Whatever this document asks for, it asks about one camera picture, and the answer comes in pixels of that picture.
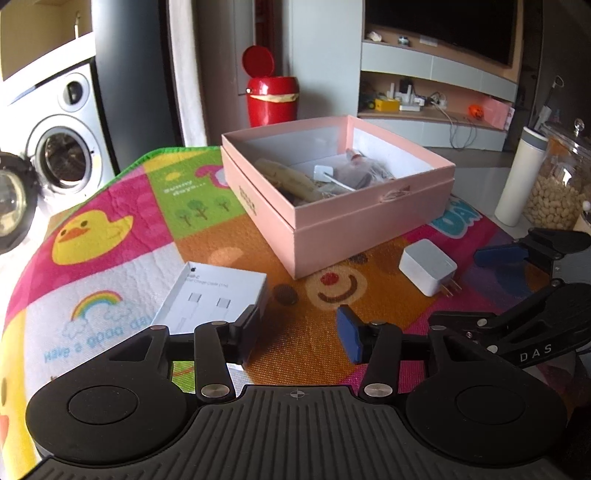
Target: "glass jar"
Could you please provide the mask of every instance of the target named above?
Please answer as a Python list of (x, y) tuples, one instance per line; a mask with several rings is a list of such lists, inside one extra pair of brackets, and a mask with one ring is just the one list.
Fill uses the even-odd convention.
[(555, 123), (542, 126), (548, 137), (544, 162), (525, 205), (525, 217), (536, 227), (572, 230), (591, 200), (591, 145), (579, 138), (580, 119), (574, 132)]

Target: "plastic bag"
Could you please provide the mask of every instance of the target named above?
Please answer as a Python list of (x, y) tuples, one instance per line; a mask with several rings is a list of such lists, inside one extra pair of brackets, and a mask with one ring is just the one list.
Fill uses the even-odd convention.
[(355, 190), (395, 178), (381, 162), (364, 157), (356, 150), (348, 149), (347, 159), (346, 165), (335, 169), (335, 178)]

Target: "black gripper base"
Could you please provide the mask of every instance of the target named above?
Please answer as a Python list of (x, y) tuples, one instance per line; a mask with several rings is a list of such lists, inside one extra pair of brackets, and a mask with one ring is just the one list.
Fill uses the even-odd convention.
[(408, 432), (394, 408), (362, 402), (349, 387), (252, 385), (233, 402), (202, 407), (175, 444), (150, 458), (111, 468), (50, 458), (25, 478), (567, 479), (545, 459), (487, 469), (439, 456)]

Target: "orange pumpkin toy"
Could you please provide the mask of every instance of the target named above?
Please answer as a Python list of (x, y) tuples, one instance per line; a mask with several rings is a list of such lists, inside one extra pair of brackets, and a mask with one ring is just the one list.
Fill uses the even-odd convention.
[(470, 105), (468, 107), (468, 113), (476, 120), (482, 120), (484, 118), (484, 110), (480, 105)]

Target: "yellow duck illustration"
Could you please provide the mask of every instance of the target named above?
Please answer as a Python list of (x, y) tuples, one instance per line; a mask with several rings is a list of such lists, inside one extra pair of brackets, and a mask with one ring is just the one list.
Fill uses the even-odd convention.
[(37, 464), (25, 425), (24, 336), (23, 310), (10, 321), (0, 344), (0, 445), (6, 480), (21, 478)]
[(113, 250), (133, 225), (131, 215), (110, 222), (102, 210), (89, 210), (66, 223), (53, 243), (51, 257), (57, 265), (75, 265)]

